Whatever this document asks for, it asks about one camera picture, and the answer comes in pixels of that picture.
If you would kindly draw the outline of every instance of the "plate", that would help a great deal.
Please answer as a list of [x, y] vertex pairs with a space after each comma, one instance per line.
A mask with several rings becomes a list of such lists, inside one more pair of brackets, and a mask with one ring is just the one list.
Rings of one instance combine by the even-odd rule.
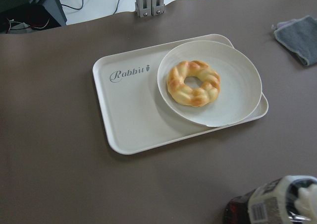
[[[195, 108], [177, 103], [167, 91], [169, 71], [183, 60], [202, 60], [220, 75], [218, 98], [203, 107]], [[213, 41], [192, 41], [170, 50], [158, 68], [158, 89], [167, 105], [183, 118], [219, 127], [242, 121], [258, 106], [262, 82], [253, 63], [240, 51]], [[188, 77], [185, 83], [199, 86], [198, 79]]]

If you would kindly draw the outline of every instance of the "towel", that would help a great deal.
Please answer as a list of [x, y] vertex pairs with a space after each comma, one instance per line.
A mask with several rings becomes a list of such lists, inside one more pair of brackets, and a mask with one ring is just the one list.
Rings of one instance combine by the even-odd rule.
[[278, 23], [274, 36], [303, 65], [317, 63], [317, 21], [311, 16]]

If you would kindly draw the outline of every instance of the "golden brown crust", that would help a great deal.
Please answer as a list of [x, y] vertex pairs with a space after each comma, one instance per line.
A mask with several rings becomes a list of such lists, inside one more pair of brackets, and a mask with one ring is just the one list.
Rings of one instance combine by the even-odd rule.
[[[184, 83], [186, 77], [195, 76], [202, 81], [199, 88]], [[200, 60], [184, 60], [174, 66], [167, 77], [167, 89], [171, 96], [182, 105], [202, 107], [212, 103], [220, 92], [220, 76]]]

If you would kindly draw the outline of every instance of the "bottle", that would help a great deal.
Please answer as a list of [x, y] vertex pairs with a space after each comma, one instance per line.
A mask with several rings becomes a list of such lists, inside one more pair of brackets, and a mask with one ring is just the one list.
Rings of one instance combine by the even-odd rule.
[[230, 200], [224, 224], [317, 224], [317, 178], [288, 175]]

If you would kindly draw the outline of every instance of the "barcode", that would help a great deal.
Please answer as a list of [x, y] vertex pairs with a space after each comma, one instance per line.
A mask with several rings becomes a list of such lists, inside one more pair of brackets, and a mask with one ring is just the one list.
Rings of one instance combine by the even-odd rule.
[[251, 206], [252, 223], [267, 221], [267, 213], [264, 203], [256, 203]]

